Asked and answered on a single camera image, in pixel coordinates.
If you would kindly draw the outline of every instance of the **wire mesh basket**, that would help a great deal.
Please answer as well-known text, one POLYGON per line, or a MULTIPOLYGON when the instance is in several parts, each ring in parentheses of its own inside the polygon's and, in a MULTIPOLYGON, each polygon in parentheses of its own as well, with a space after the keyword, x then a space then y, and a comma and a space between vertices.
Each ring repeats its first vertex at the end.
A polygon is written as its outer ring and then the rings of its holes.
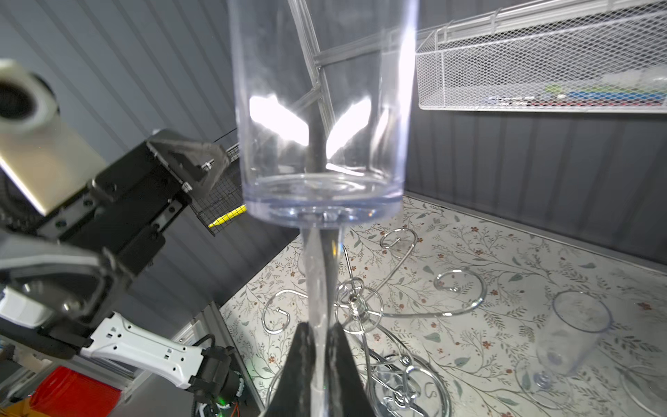
POLYGON ((197 218, 213 234, 226 228, 237 215, 245 212, 241 188, 241 166, 238 143, 228 149, 230 163, 211 192, 192 202, 197 218))
POLYGON ((504 31, 488 21, 486 34, 448 25, 420 45, 420 108, 667 110, 667 1, 504 31))

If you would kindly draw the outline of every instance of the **red container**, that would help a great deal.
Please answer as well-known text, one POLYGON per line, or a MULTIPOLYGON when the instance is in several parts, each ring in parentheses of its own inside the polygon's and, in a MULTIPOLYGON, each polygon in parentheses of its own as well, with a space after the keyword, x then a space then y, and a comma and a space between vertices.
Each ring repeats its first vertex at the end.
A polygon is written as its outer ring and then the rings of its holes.
POLYGON ((120 397, 119 390, 60 366, 37 387, 30 408, 50 417, 107 417, 120 397))

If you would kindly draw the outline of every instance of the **white mesh basket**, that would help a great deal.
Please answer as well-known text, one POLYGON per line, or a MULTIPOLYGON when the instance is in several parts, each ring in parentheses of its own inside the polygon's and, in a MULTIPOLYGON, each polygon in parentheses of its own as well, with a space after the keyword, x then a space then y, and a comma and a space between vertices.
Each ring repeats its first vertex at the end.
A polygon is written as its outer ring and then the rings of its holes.
POLYGON ((667 110, 667 1, 487 33, 430 33, 417 50, 422 109, 667 110))

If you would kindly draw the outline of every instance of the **floral pattern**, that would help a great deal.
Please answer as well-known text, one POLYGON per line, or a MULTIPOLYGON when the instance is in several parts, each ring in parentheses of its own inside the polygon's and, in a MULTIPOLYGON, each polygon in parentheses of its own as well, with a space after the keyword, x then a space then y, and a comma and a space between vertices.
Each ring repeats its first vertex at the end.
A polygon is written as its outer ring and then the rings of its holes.
MULTIPOLYGON (((382 319, 383 326, 439 373, 452 397, 454 416, 642 415, 621 387, 619 371, 636 364, 667 369, 664 274, 405 197, 402 213, 395 218, 346 231, 353 274, 367 287, 375 288, 399 262, 399 251, 405 248, 387 250, 379 242, 401 227, 413 229, 419 238, 412 255, 380 289, 385 312, 433 312, 452 302, 460 307, 459 299, 444 298, 434 288, 438 274, 452 268, 467 266, 488 286, 484 303, 465 316, 382 319), (513 369, 521 359, 535 356, 550 300, 563 290, 580 290, 603 301, 614 324, 571 378, 573 403, 564 410, 549 410, 521 391, 513 369)), ((221 308, 263 397, 285 362, 296 322, 307 320, 307 299, 284 294, 274 303, 291 314, 289 326, 277 335, 261 326, 262 309, 277 291, 305 293, 300 254, 299 237, 221 308)), ((340 280, 347 278, 341 261, 340 280)), ((273 328, 284 323, 284 316, 270 311, 266 319, 273 328)), ((383 333, 371 333, 371 348, 382 354, 396 352, 383 333)), ((358 345, 350 339, 350 346, 363 369, 358 345)))

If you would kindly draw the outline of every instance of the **corrugated wall panel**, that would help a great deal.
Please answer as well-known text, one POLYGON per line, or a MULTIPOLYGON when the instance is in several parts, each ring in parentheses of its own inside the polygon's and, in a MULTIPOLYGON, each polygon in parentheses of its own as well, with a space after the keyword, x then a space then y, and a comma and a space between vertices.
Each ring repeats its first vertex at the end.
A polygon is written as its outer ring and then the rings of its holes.
MULTIPOLYGON (((420 26, 518 3, 423 0, 420 26)), ((408 190, 667 263, 663 115, 412 108, 408 190)))
MULTIPOLYGON (((236 142, 226 4, 218 0, 0 3, 0 49, 53 88, 61 114, 109 163, 153 129, 236 142)), ((224 303, 297 231, 249 215, 213 237, 190 210, 116 308, 172 336, 224 303)))

